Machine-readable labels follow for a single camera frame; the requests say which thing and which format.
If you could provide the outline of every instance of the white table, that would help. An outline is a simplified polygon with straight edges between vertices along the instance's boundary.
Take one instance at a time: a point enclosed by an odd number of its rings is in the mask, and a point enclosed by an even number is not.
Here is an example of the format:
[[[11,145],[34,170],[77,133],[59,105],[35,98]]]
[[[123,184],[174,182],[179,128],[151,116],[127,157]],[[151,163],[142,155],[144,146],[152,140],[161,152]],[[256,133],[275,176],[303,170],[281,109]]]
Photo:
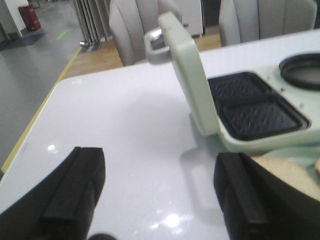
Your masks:
[[[320,31],[210,50],[208,77],[275,65],[320,50]],[[213,187],[218,136],[190,119],[170,63],[148,63],[59,83],[0,182],[0,213],[45,178],[75,146],[101,147],[106,182],[89,235],[119,240],[227,240]]]

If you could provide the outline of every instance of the silver handle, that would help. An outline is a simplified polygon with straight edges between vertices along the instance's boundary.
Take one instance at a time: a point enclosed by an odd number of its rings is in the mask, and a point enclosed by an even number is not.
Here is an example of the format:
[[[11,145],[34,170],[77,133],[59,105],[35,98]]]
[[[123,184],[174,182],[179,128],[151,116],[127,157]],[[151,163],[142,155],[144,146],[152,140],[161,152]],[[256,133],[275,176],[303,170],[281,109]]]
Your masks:
[[[161,32],[157,27],[144,35],[145,55],[151,64],[163,64],[171,61],[171,54]]]

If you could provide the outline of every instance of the gray floor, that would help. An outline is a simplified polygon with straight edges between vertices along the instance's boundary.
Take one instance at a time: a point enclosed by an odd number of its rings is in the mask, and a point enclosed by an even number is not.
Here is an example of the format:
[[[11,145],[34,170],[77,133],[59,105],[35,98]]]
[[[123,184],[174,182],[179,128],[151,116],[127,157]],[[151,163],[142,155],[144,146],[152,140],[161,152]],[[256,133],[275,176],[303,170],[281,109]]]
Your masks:
[[[69,1],[40,1],[36,12],[41,29],[28,34],[44,36],[0,51],[0,166],[83,40]]]

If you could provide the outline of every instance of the wooden floor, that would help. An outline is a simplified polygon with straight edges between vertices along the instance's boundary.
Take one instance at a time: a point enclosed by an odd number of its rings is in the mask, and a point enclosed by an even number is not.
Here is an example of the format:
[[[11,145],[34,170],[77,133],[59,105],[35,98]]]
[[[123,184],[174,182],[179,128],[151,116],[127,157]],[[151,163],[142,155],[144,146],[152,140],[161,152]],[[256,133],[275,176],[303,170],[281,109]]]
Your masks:
[[[196,37],[199,51],[220,48],[218,33]],[[122,67],[122,63],[113,41],[103,42],[99,51],[79,54],[64,75],[65,78],[90,74]]]

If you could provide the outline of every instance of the chair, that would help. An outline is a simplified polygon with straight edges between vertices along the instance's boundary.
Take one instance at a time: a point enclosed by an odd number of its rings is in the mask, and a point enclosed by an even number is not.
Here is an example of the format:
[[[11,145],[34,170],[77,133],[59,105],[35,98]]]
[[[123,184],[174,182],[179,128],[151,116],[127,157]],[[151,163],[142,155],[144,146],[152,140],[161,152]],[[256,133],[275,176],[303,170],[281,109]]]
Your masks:
[[[123,66],[146,59],[144,35],[157,28],[158,16],[168,11],[181,21],[172,0],[111,0],[109,25]]]
[[[221,45],[311,30],[316,16],[314,0],[221,0]]]

